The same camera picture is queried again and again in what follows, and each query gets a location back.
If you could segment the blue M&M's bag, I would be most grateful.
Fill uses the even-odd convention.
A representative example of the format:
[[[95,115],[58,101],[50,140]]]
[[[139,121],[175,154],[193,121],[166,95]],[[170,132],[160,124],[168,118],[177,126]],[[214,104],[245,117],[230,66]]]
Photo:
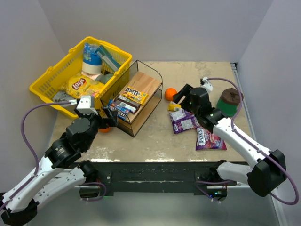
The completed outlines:
[[[122,107],[120,105],[118,105],[116,102],[114,102],[113,100],[109,101],[109,108],[114,111],[117,110],[118,111],[118,117],[122,120],[126,120],[127,115],[130,113],[130,110]]]

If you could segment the brown chocolate bag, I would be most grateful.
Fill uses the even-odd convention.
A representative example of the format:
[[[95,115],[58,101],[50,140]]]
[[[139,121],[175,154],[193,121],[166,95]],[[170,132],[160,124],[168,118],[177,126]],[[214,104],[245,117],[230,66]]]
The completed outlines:
[[[120,95],[120,94],[117,94],[114,101],[118,105],[129,109],[132,114],[135,114],[141,107],[141,104],[139,104],[139,103],[127,98],[127,97],[124,97],[123,95]]]

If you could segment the yellow M&M's bag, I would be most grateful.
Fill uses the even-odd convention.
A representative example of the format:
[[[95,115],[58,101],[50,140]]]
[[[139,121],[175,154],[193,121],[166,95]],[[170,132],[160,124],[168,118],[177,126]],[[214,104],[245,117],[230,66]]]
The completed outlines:
[[[127,86],[122,93],[122,96],[138,103],[141,105],[145,105],[148,99],[148,94],[144,92],[140,92],[130,86]]]

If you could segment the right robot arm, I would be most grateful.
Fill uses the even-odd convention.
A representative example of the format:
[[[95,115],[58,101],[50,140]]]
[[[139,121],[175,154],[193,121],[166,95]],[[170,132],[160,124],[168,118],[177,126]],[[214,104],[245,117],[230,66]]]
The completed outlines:
[[[220,109],[212,107],[204,86],[193,88],[186,84],[173,95],[173,101],[192,113],[199,124],[223,139],[247,162],[247,165],[223,161],[216,173],[222,180],[232,180],[249,185],[259,196],[265,197],[286,181],[284,154],[260,145],[235,125]]]

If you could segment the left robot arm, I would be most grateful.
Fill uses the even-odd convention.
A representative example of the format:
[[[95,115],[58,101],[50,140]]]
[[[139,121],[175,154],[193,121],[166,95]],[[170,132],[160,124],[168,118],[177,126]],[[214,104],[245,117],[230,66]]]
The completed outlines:
[[[4,224],[27,224],[39,209],[75,186],[99,187],[98,195],[86,198],[86,202],[103,199],[107,188],[99,181],[98,171],[90,161],[82,161],[73,169],[69,167],[90,149],[99,129],[117,126],[117,110],[106,106],[104,112],[105,118],[99,112],[84,115],[77,111],[79,118],[46,150],[32,172],[13,189],[1,194],[0,210]]]

